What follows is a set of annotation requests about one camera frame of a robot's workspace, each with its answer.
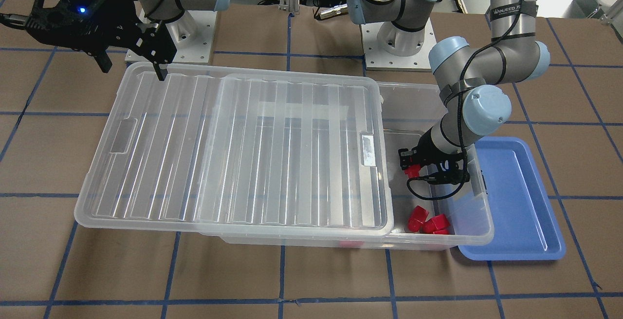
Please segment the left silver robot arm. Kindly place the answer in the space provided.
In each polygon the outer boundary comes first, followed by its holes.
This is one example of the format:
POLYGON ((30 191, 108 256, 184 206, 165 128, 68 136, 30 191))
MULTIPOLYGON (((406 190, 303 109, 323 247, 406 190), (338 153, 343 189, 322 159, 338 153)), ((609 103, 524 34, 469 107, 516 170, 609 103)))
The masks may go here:
MULTIPOLYGON (((412 56, 423 42, 438 0, 347 0, 354 24, 380 22, 383 50, 412 56)), ((465 38, 439 41, 428 54, 447 112, 412 149, 399 150, 410 181, 458 185, 468 180, 467 148, 508 120, 512 106, 499 84, 540 77, 551 55, 535 37, 536 0, 490 0, 489 44, 473 48, 465 38)))

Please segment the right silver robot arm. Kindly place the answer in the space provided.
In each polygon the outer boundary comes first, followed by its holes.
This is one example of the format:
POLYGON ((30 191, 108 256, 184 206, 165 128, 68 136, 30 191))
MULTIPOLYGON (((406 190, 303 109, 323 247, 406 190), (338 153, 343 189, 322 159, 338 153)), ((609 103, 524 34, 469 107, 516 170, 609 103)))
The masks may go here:
POLYGON ((103 73, 109 47, 131 50, 150 62, 160 81, 185 42, 196 38, 191 11, 224 11, 231 0, 34 0, 28 15, 1 15, 45 45, 82 51, 103 73))

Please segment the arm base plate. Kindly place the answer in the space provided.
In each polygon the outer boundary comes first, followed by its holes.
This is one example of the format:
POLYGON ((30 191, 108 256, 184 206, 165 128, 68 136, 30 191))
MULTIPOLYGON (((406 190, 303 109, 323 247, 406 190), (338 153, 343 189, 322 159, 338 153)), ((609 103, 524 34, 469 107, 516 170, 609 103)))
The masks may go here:
POLYGON ((432 21, 414 33, 391 22, 360 25, 366 68, 374 71, 431 71, 429 53, 437 44, 432 21))
POLYGON ((209 64, 217 16, 216 11, 186 11, 179 20, 167 24, 177 48, 173 62, 209 64))

